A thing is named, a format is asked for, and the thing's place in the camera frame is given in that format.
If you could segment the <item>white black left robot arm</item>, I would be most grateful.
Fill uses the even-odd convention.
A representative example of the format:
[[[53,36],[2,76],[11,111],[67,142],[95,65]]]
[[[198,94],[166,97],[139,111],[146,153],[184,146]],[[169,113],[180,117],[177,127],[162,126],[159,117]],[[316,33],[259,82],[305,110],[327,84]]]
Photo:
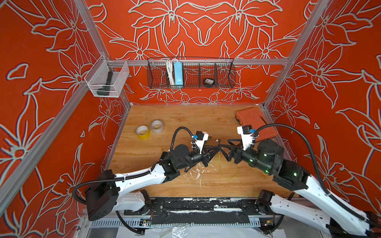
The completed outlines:
[[[177,128],[169,151],[163,152],[151,167],[125,174],[106,170],[97,179],[76,185],[72,196],[86,206],[89,221],[99,220],[111,212],[137,212],[149,207],[149,195],[144,187],[170,182],[180,176],[181,171],[188,172],[199,163],[207,167],[219,147],[206,144],[209,135],[204,131],[190,135],[191,149],[184,144],[175,146],[177,133],[181,130],[190,131],[187,127]]]

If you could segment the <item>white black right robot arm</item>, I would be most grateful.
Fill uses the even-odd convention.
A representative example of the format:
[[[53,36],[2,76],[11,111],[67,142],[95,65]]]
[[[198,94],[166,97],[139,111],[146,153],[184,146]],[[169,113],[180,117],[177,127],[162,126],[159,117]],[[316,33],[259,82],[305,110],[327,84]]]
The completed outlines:
[[[257,149],[254,149],[260,132],[270,127],[288,128],[302,138],[310,153],[315,176],[298,163],[283,159],[283,147],[270,139],[261,141]],[[225,148],[229,150],[228,153],[223,153],[227,161],[234,161],[236,164],[246,162],[250,167],[272,176],[273,181],[279,186],[302,196],[317,207],[311,209],[263,189],[257,199],[257,207],[261,212],[271,211],[291,217],[334,238],[381,236],[379,232],[373,230],[381,228],[376,214],[353,207],[326,188],[319,174],[312,146],[298,130],[284,124],[267,124],[256,130],[251,126],[238,127],[237,132],[241,136],[237,145],[231,139],[227,145],[218,146],[220,151]]]

